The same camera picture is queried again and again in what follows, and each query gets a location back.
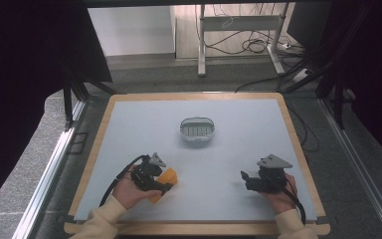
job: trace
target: table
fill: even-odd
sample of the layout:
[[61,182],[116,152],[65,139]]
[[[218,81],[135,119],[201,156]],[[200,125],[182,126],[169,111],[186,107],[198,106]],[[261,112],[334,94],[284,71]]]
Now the table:
[[[303,152],[300,148],[295,130],[293,128],[290,116],[287,112],[287,107],[283,97],[275,93],[189,93],[189,94],[131,94],[131,95],[116,95],[110,98],[104,117],[98,129],[95,143],[92,148],[88,163],[83,173],[80,185],[74,198],[69,215],[75,215],[80,201],[85,194],[87,185],[91,179],[93,169],[96,165],[96,159],[99,150],[102,146],[104,134],[109,124],[110,116],[116,102],[151,102],[151,101],[233,101],[233,100],[262,100],[272,99],[279,104],[280,111],[286,123],[286,130],[289,134],[291,146],[297,158],[297,163],[300,166],[301,173],[305,179],[308,188],[313,208],[317,215],[316,222],[307,223],[307,226],[312,227],[319,235],[328,234],[330,225],[328,223],[320,223],[325,218],[325,212],[321,204],[321,200],[312,180],[309,168],[306,164]],[[278,234],[278,229],[274,221],[264,222],[216,222],[216,223],[157,223],[157,222],[134,222],[118,224],[119,234],[123,235],[265,235]],[[68,233],[76,233],[81,229],[81,224],[66,223],[65,230]]]

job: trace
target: sleeve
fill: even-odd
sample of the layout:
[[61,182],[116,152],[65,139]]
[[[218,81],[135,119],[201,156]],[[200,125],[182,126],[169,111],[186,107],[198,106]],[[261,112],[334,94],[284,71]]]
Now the sleeve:
[[119,217],[125,212],[126,209],[112,195],[110,195],[102,207],[91,211],[89,220],[83,225],[82,230],[71,238],[112,239],[117,234],[117,227],[115,224]]
[[318,238],[312,228],[305,227],[299,219],[296,209],[276,216],[281,235],[279,239],[315,239]]

